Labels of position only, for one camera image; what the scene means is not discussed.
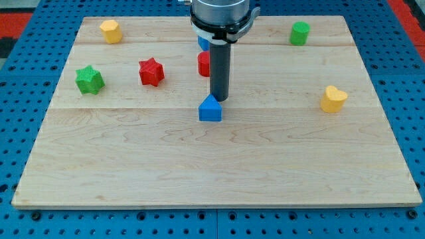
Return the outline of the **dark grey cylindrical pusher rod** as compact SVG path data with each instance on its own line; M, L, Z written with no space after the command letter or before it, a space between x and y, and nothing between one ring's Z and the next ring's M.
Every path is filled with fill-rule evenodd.
M210 43L210 93L218 102L228 98L231 46Z

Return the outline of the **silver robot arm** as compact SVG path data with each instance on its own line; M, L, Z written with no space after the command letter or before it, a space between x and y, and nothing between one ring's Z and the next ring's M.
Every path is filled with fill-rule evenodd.
M250 0L181 0L189 7L191 26L209 42L210 94L218 102L227 100L230 85L232 45L252 28L260 7Z

